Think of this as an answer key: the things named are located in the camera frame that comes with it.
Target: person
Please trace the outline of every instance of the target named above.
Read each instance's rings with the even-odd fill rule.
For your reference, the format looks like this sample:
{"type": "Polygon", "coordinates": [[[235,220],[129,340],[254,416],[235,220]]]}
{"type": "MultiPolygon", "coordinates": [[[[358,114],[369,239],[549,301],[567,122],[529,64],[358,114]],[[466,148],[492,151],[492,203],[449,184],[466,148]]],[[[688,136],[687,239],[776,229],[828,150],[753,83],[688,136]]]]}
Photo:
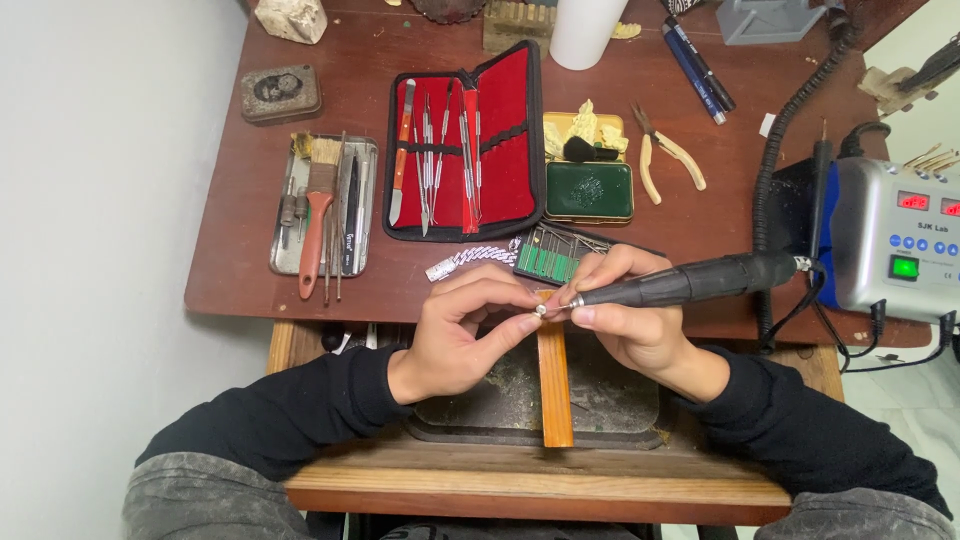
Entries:
{"type": "MultiPolygon", "coordinates": [[[[669,261],[624,246],[586,256],[547,302],[655,272],[669,261]]],[[[470,389],[534,332],[537,295],[484,266],[434,287],[409,350],[358,347],[230,389],[161,430],[135,463],[124,503],[128,538],[301,539],[309,531],[278,482],[317,450],[370,437],[410,404],[470,389]],[[494,310],[521,313],[476,339],[494,310]]],[[[697,348],[679,307],[615,305],[549,312],[595,331],[611,356],[674,390],[718,452],[759,462],[793,497],[758,540],[954,537],[936,468],[889,428],[807,388],[796,370],[759,356],[697,348]]],[[[613,524],[418,518],[385,538],[635,538],[613,524]]]]}

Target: white wall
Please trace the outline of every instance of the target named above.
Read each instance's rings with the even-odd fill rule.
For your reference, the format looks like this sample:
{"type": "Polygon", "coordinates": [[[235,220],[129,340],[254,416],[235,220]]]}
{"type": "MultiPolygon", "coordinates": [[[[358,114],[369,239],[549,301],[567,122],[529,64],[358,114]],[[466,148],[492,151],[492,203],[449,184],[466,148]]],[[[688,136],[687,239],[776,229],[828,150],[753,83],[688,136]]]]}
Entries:
{"type": "Polygon", "coordinates": [[[150,437],[263,373],[267,321],[182,306],[245,27],[232,0],[0,3],[2,538],[119,536],[150,437]]]}
{"type": "MultiPolygon", "coordinates": [[[[960,32],[960,1],[929,0],[872,47],[864,60],[887,73],[900,67],[919,70],[924,61],[960,32]]],[[[937,86],[940,95],[933,101],[920,99],[910,112],[898,111],[884,122],[893,132],[887,137],[890,159],[909,161],[938,142],[940,149],[960,150],[960,74],[954,74],[937,86]]],[[[950,172],[960,171],[960,165],[950,172]]]]}

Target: green power switch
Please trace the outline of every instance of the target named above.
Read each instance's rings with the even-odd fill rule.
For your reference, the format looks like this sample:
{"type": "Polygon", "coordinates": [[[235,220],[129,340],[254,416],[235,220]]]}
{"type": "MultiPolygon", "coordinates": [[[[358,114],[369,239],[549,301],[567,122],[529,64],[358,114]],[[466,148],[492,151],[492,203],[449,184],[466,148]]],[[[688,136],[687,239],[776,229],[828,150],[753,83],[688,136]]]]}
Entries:
{"type": "Polygon", "coordinates": [[[915,282],[920,276],[920,260],[912,257],[890,256],[890,277],[895,280],[915,282]]]}

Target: black sleeve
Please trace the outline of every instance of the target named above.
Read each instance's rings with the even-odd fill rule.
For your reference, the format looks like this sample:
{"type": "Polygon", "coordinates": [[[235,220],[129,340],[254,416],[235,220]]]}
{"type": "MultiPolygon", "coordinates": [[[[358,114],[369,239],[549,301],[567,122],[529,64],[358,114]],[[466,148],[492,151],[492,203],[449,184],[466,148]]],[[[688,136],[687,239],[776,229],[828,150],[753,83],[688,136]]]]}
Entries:
{"type": "Polygon", "coordinates": [[[936,467],[889,426],[807,387],[793,368],[708,349],[727,359],[730,382],[712,402],[684,406],[718,451],[759,462],[791,496],[866,487],[912,497],[953,519],[936,467]]]}
{"type": "Polygon", "coordinates": [[[157,433],[136,460],[172,452],[228,459],[281,481],[323,445],[369,437],[410,414],[394,401],[387,362],[398,347],[357,347],[231,388],[157,433]]]}

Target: gray stand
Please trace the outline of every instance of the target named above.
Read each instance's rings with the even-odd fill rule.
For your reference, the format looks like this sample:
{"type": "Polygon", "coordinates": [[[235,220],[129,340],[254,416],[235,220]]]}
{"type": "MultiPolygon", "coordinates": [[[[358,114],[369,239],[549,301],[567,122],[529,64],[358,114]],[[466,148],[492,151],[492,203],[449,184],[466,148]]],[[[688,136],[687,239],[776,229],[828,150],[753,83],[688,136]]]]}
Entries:
{"type": "Polygon", "coordinates": [[[808,4],[808,0],[724,0],[717,20],[728,45],[800,41],[827,10],[808,4]]]}

